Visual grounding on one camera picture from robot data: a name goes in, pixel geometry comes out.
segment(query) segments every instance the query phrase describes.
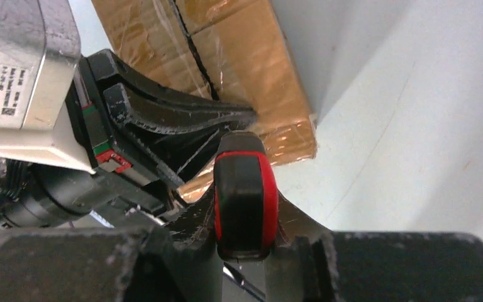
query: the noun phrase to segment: cardboard box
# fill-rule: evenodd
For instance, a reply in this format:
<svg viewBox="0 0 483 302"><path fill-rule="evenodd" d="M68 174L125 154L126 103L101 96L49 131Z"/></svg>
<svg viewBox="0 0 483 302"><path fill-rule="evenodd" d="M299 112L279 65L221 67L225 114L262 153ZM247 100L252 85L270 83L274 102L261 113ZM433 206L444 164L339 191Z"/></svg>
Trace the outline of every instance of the cardboard box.
<svg viewBox="0 0 483 302"><path fill-rule="evenodd" d="M315 156L311 109L269 0L92 0L114 51L150 79L249 103L272 164ZM210 166L179 191L195 200Z"/></svg>

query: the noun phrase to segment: qr code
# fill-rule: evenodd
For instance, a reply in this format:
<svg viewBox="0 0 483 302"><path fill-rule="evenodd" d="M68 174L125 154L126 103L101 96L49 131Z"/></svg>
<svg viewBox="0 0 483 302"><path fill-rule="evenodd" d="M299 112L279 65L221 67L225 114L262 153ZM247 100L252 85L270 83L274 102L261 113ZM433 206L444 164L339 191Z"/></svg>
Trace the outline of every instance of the qr code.
<svg viewBox="0 0 483 302"><path fill-rule="evenodd" d="M1 115L14 116L16 114L16 108L3 108Z"/></svg>

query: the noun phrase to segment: label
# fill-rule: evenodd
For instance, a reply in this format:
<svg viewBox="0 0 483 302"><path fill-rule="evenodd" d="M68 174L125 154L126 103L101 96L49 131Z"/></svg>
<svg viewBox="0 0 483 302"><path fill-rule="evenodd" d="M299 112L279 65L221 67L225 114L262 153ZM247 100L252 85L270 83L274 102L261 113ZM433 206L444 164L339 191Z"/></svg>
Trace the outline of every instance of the label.
<svg viewBox="0 0 483 302"><path fill-rule="evenodd" d="M9 65L0 65L0 116L16 116L25 98L24 88L29 70Z"/></svg>

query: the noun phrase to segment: green strip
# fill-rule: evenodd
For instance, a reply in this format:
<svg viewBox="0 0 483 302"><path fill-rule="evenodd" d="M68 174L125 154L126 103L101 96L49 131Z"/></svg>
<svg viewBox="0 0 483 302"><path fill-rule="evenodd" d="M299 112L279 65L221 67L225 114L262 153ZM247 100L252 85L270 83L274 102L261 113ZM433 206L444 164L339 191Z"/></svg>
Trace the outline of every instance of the green strip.
<svg viewBox="0 0 483 302"><path fill-rule="evenodd" d="M102 143L100 145L98 145L97 147L93 148L93 154L95 156L107 151L108 149L110 149L110 145L108 143Z"/></svg>
<svg viewBox="0 0 483 302"><path fill-rule="evenodd" d="M95 105L88 106L82 110L82 115L89 115L90 113L94 112L97 108Z"/></svg>

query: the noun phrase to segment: red and black object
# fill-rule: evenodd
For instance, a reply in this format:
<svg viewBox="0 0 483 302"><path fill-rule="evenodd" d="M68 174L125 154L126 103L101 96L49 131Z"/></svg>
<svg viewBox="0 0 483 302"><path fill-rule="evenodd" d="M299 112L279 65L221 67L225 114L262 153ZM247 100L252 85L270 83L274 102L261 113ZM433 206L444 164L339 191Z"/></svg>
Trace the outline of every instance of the red and black object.
<svg viewBox="0 0 483 302"><path fill-rule="evenodd" d="M219 144L214 165L215 228L223 260L260 260L274 244L279 192L262 141L234 131Z"/></svg>

